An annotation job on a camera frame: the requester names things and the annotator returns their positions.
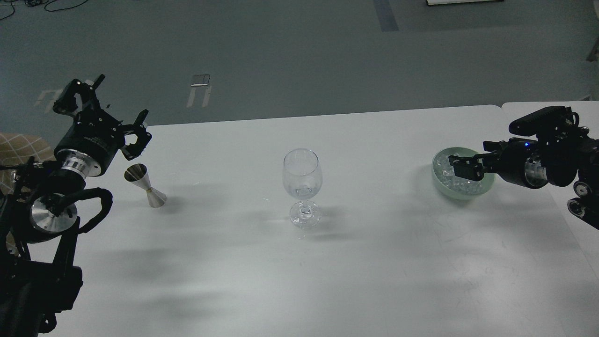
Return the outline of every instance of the white table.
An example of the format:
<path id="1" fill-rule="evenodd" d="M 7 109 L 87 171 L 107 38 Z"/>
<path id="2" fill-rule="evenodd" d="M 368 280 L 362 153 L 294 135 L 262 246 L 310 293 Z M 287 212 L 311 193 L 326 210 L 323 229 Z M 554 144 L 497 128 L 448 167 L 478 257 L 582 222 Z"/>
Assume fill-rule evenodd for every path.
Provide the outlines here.
<path id="1" fill-rule="evenodd" d="M 85 283 L 47 336 L 593 335 L 599 282 L 549 193 L 497 179 L 464 203 L 432 185 L 437 151 L 482 151 L 510 121 L 476 106 L 150 127 L 142 157 L 87 180 L 113 210 L 80 236 Z M 324 176 L 310 231 L 282 186 L 300 147 Z M 165 206 L 125 182 L 133 163 Z"/>

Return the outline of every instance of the black cable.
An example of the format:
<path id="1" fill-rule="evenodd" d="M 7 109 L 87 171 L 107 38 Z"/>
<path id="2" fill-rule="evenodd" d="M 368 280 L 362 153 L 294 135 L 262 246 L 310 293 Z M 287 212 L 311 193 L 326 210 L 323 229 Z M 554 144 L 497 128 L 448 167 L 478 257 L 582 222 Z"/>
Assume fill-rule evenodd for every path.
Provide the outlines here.
<path id="1" fill-rule="evenodd" d="M 10 13 L 9 15 L 7 15 L 7 16 L 5 16 L 5 17 L 1 18 L 1 19 L 0 19 L 0 21 L 2 21 L 2 20 L 4 20 L 4 19 L 6 19 L 6 18 L 8 18 L 8 17 L 11 17 L 11 16 L 13 16 L 13 14 L 14 14 L 14 4 L 13 4 L 13 2 L 16 2 L 16 1 L 17 1 L 17 0 L 10 0 L 10 1 L 6 1 L 6 0 L 4 0 L 4 2 L 9 2 L 9 3 L 10 3 L 10 6 L 13 8 L 13 12 L 12 12 L 12 13 Z"/>
<path id="2" fill-rule="evenodd" d="M 48 3 L 47 3 L 45 6 L 44 6 L 44 9 L 45 9 L 45 11 L 48 11 L 48 12 L 58 12 L 58 11 L 70 10 L 70 9 L 72 9 L 72 8 L 79 7 L 79 6 L 83 5 L 83 4 L 85 4 L 85 3 L 86 3 L 88 0 L 83 0 L 83 2 L 82 2 L 81 4 L 78 4 L 78 5 L 75 5 L 75 6 L 72 6 L 72 7 L 59 8 L 59 9 L 57 9 L 57 10 L 49 10 L 49 9 L 48 9 L 48 5 L 50 5 L 51 3 L 53 3 L 53 2 L 56 2 L 56 1 L 58 1 L 58 0 L 51 0 L 50 2 L 48 2 Z"/>

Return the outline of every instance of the metal disc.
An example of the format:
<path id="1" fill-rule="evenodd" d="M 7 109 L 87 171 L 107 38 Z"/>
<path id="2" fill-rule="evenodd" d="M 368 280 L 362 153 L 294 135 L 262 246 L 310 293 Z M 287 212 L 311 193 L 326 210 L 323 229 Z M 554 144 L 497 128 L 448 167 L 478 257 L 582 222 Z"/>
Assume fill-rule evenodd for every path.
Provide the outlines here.
<path id="1" fill-rule="evenodd" d="M 75 204 L 71 204 L 59 216 L 54 216 L 46 208 L 46 205 L 38 199 L 31 206 L 30 216 L 31 223 L 35 229 L 41 232 L 56 234 L 71 228 L 75 223 L 77 220 L 77 207 Z"/>

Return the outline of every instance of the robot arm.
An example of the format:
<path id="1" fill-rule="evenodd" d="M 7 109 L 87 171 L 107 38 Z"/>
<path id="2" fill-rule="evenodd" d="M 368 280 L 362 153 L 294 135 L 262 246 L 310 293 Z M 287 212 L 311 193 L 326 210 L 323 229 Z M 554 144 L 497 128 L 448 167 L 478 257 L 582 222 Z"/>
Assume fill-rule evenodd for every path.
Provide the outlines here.
<path id="1" fill-rule="evenodd" d="M 574 183 L 577 198 L 568 210 L 599 229 L 599 140 L 579 127 L 579 115 L 570 107 L 552 106 L 513 121 L 508 141 L 483 142 L 489 152 L 473 157 L 449 156 L 456 176 L 479 181 L 485 173 L 496 173 L 507 182 L 527 188 L 547 183 L 564 187 Z"/>

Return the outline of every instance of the gray floor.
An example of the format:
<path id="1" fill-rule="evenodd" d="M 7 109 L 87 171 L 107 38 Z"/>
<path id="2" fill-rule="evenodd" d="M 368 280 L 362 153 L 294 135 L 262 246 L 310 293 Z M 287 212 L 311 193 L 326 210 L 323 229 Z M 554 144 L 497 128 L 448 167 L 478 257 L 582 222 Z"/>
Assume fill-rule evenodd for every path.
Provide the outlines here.
<path id="1" fill-rule="evenodd" d="M 590 92 L 597 65 L 585 58 L 599 35 L 591 0 L 389 0 L 396 31 L 377 16 L 384 3 L 90 0 L 57 13 L 18 5 L 0 22 L 0 130 L 55 144 L 71 121 L 47 112 L 53 93 L 41 93 L 101 73 L 108 112 L 127 123 L 149 109 L 150 125 Z M 198 88 L 191 102 L 191 78 L 204 73 L 211 95 Z"/>

